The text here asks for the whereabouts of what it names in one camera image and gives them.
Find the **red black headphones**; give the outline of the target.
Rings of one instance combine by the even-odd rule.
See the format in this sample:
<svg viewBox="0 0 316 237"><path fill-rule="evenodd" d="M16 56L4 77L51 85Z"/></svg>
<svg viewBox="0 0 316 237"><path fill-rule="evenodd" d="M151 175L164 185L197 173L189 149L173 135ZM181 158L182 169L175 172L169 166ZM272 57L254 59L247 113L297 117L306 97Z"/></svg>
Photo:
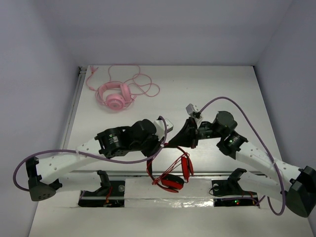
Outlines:
<svg viewBox="0 0 316 237"><path fill-rule="evenodd" d="M179 193L190 177L194 175L194 167L190 154L181 147L175 149L181 152L181 155L159 176L153 175L153 159L146 163L146 172L152 181L153 186L157 186L164 191Z"/></svg>

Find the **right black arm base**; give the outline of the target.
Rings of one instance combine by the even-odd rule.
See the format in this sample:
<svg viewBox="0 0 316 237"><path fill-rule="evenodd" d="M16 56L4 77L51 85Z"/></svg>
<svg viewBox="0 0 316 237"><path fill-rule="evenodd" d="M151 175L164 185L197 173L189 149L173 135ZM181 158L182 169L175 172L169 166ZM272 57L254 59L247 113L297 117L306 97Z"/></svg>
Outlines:
<svg viewBox="0 0 316 237"><path fill-rule="evenodd" d="M259 206L254 192L244 191L237 183L245 169L237 168L225 180L212 180L209 194L214 197L215 207Z"/></svg>

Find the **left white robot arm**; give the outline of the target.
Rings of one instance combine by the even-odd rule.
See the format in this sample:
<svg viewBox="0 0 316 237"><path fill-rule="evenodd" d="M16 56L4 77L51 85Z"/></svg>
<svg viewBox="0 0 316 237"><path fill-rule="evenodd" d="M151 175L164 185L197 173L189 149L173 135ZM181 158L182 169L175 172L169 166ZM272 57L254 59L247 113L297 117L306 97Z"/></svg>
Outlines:
<svg viewBox="0 0 316 237"><path fill-rule="evenodd" d="M151 122L143 119L132 126L106 129L74 150L43 151L26 161L29 194L32 201L53 197L64 187L61 178L70 172L97 160L123 163L118 157L129 152L141 152L142 161L155 158L162 150L168 130L172 126L162 118ZM40 155L50 153L47 158Z"/></svg>

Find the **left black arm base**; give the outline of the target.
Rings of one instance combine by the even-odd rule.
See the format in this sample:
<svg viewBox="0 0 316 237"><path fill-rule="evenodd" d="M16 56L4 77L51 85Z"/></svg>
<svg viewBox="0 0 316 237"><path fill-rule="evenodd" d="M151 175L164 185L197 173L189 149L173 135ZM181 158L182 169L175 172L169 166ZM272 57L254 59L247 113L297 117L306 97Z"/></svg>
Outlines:
<svg viewBox="0 0 316 237"><path fill-rule="evenodd" d="M98 170L100 178L99 188L81 191L78 200L79 207L124 207L125 180L110 180L106 171Z"/></svg>

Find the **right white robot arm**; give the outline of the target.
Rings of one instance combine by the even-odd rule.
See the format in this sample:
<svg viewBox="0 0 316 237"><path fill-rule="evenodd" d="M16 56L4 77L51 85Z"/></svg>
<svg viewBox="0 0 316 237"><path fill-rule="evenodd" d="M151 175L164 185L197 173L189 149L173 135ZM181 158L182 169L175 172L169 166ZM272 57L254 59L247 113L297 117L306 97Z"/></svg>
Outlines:
<svg viewBox="0 0 316 237"><path fill-rule="evenodd" d="M269 156L235 131L237 122L231 113L219 111L213 122L201 121L193 112L167 147L194 149L199 140L218 138L219 151L260 171L253 175L236 169L228 178L233 194L254 191L269 198L284 201L285 206L298 216L307 218L316 205L316 171L310 166L300 168Z"/></svg>

